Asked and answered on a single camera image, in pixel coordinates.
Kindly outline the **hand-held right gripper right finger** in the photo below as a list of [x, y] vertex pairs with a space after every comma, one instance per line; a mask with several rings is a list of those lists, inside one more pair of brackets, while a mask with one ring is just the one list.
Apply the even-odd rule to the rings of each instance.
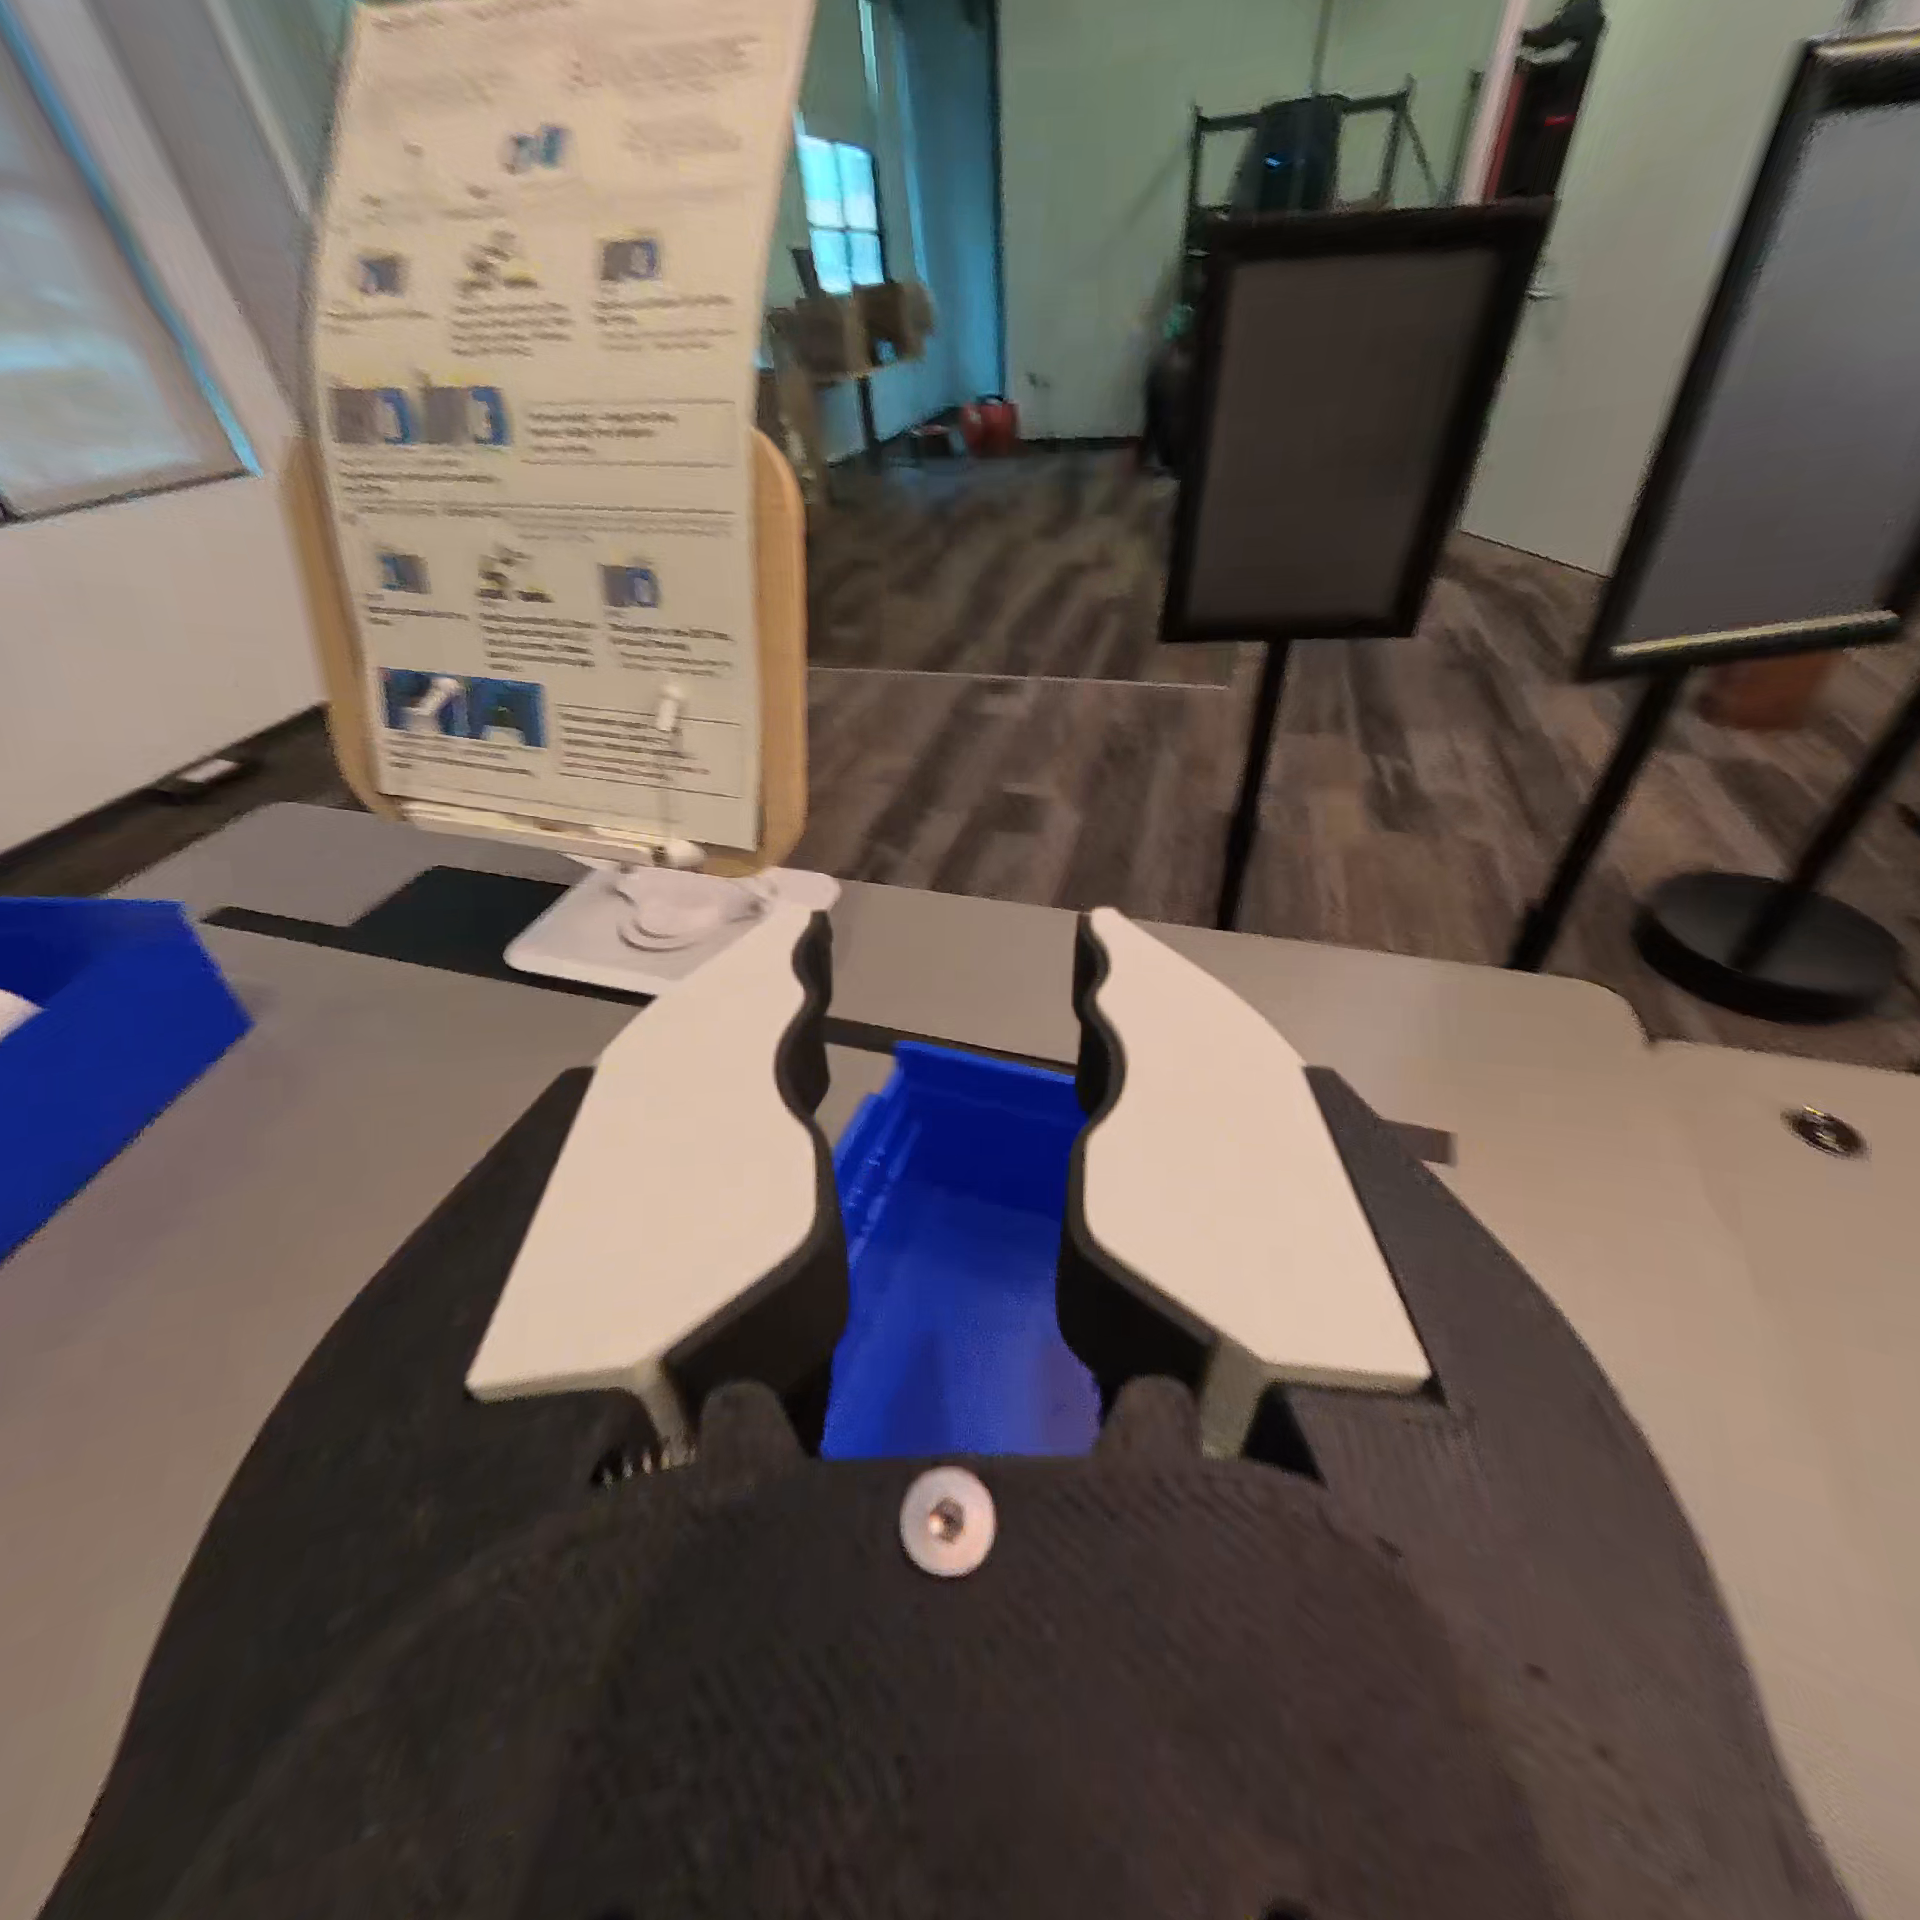
[[1185, 1389], [1204, 1441], [1257, 1456], [1289, 1391], [1420, 1402], [1434, 1361], [1302, 1054], [1113, 907], [1078, 920], [1059, 1326], [1105, 1413]]

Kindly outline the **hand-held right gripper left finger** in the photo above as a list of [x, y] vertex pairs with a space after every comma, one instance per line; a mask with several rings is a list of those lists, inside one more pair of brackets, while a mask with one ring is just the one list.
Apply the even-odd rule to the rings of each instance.
[[848, 1326], [825, 1014], [832, 926], [762, 922], [600, 1054], [468, 1362], [482, 1405], [621, 1394], [690, 1450], [722, 1385], [824, 1442]]

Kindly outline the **blue plastic bin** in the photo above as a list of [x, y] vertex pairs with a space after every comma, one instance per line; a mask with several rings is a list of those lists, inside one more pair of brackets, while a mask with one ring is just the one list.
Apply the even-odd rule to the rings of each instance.
[[3, 1256], [34, 1237], [241, 1043], [252, 1017], [179, 903], [3, 902]]
[[848, 1323], [825, 1459], [1093, 1450], [1098, 1385], [1054, 1299], [1081, 1127], [1067, 1073], [896, 1048], [832, 1153]]

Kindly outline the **instruction board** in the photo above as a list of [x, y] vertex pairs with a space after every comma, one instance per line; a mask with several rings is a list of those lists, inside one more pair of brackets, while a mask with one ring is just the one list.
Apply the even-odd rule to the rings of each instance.
[[299, 533], [374, 813], [784, 862], [805, 502], [757, 430], [814, 5], [356, 5], [307, 278]]

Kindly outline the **black framed sign stand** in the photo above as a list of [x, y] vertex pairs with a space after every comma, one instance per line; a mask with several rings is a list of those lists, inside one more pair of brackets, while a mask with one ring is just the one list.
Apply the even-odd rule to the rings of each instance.
[[1507, 966], [1545, 966], [1693, 673], [1899, 641], [1917, 595], [1915, 29], [1806, 45], [1578, 659], [1641, 681]]
[[1552, 200], [1230, 215], [1196, 307], [1160, 642], [1261, 653], [1213, 926], [1236, 926], [1289, 653], [1418, 631]]

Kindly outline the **stack of cardboard boxes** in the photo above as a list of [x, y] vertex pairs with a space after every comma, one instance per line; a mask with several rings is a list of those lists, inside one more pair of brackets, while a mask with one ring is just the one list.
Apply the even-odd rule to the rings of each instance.
[[770, 367], [762, 378], [772, 424], [760, 432], [784, 448], [798, 475], [806, 511], [825, 515], [832, 506], [824, 426], [824, 393], [850, 390], [860, 454], [880, 462], [874, 382], [877, 374], [917, 367], [937, 336], [939, 320], [930, 288], [917, 279], [882, 279], [848, 295], [805, 295], [764, 315], [764, 349]]

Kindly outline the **metal shelf rack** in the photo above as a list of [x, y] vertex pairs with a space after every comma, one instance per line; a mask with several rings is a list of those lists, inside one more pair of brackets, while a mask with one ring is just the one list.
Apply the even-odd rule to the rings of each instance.
[[[1377, 211], [1396, 206], [1402, 161], [1411, 158], [1428, 206], [1452, 201], [1428, 158], [1413, 105], [1418, 80], [1405, 79], [1394, 91], [1350, 97], [1315, 91], [1302, 98], [1268, 103], [1245, 113], [1202, 113], [1190, 109], [1186, 133], [1186, 184], [1182, 255], [1208, 253], [1212, 233], [1227, 219], [1268, 214], [1329, 214], [1345, 208]], [[1380, 117], [1385, 123], [1377, 185], [1369, 195], [1341, 200], [1341, 138], [1350, 121]], [[1243, 138], [1233, 177], [1219, 200], [1204, 197], [1208, 152], [1212, 142]]]

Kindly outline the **large window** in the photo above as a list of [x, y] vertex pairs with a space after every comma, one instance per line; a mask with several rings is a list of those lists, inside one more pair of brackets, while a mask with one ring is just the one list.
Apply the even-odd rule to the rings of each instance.
[[41, 61], [3, 25], [3, 504], [48, 522], [257, 473]]

